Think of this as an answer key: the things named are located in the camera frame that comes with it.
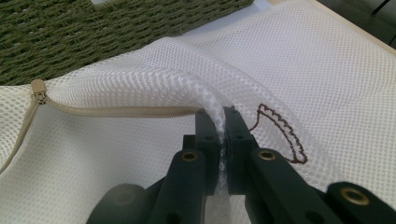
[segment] metal grommet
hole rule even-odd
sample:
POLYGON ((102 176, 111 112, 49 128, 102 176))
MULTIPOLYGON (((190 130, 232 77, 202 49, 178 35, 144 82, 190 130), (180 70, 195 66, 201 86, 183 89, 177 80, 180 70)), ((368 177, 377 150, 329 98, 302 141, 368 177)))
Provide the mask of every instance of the metal grommet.
POLYGON ((113 197, 113 202, 117 206, 124 206, 131 204, 134 201, 135 195, 131 190, 123 190, 118 192, 113 197))
POLYGON ((357 189, 342 188, 341 195, 350 203, 354 203, 357 205, 367 205, 370 203, 369 198, 357 189))
POLYGON ((260 151, 259 157, 265 161, 274 161, 276 159, 276 155, 270 151, 260 151))
POLYGON ((196 161, 198 160, 198 154, 195 152, 185 152, 181 155, 181 159, 183 159, 183 161, 196 161))

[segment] mesh bag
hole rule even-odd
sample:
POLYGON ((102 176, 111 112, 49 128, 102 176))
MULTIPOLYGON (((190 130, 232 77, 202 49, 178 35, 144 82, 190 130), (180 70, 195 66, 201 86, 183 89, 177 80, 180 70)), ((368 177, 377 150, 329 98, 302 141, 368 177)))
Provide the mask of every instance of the mesh bag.
MULTIPOLYGON (((0 217, 84 223, 110 188, 165 175, 194 134, 191 112, 203 107, 222 134, 231 105, 308 184, 354 182, 395 207, 395 79, 394 54, 290 1, 49 80, 46 105, 1 87, 0 217)), ((206 223, 249 223, 243 197, 223 201, 206 223)))

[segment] brown stitching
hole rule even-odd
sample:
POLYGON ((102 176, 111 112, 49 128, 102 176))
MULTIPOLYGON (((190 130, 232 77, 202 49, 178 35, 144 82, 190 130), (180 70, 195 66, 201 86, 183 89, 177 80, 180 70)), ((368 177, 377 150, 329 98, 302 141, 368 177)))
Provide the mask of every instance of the brown stitching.
POLYGON ((308 157, 305 154, 305 151, 304 151, 303 145, 300 142, 300 139, 294 133, 293 128, 289 125, 289 123, 286 120, 284 120, 282 118, 282 116, 280 114, 276 113, 276 111, 274 109, 270 108, 268 105, 264 105, 264 104, 259 105, 259 109, 257 110, 257 121, 253 125, 253 127, 249 130, 253 131, 257 128, 257 126, 259 125, 259 122, 260 122, 260 115, 263 115, 263 116, 267 117, 269 120, 271 120, 275 124, 275 126, 283 133, 283 136, 285 136, 286 140, 288 141, 291 152, 293 154, 293 159, 291 160, 291 159, 286 158, 286 160, 290 163, 306 164, 308 162, 308 157), (271 115, 265 114, 264 113, 265 111, 270 111, 271 115), (280 123, 283 124, 284 128, 289 129, 289 133, 287 133, 287 131, 284 128, 282 128, 282 125, 280 123), (297 145, 297 147, 299 147, 299 149, 300 149, 299 153, 304 158, 302 161, 297 158, 297 152, 294 148, 293 143, 290 141, 290 137, 294 138, 294 140, 296 142, 295 145, 297 145))

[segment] wicker surface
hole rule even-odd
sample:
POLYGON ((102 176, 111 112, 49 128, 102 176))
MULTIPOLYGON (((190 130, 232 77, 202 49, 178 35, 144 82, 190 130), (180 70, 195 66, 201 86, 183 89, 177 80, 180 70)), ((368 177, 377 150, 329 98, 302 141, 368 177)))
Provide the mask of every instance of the wicker surface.
POLYGON ((253 0, 0 3, 0 85, 50 79, 246 7, 253 0))

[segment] beige zipper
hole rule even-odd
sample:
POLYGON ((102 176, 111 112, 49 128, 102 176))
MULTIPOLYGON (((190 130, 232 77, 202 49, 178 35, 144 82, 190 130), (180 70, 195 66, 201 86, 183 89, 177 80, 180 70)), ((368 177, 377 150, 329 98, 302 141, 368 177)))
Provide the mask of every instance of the beige zipper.
POLYGON ((0 169, 0 175, 8 168, 8 166, 11 164, 12 160, 14 159, 15 155, 17 154, 18 150, 20 149, 20 146, 22 144, 22 141, 29 130, 29 127, 32 123, 33 117, 35 115, 35 112, 38 109, 38 103, 34 99, 30 103, 29 108, 26 111, 26 115, 24 117, 20 133, 18 134, 17 141, 15 142, 14 148, 12 148, 11 154, 9 155, 7 161, 4 163, 4 165, 0 169))
POLYGON ((32 100, 23 120, 21 131, 7 161, 0 169, 2 174, 11 164, 21 143, 32 124, 33 117, 40 105, 50 105, 65 113, 97 118, 155 118, 170 119, 194 114, 199 108, 193 106, 134 106, 120 108, 74 108, 57 104, 48 97, 47 87, 43 80, 35 79, 31 82, 34 99, 32 100))
POLYGON ((133 106, 112 108, 75 108, 53 102, 46 94, 47 88, 41 79, 32 82, 37 102, 47 104, 65 113, 99 118, 155 118, 167 119, 194 114, 199 108, 193 106, 133 106))

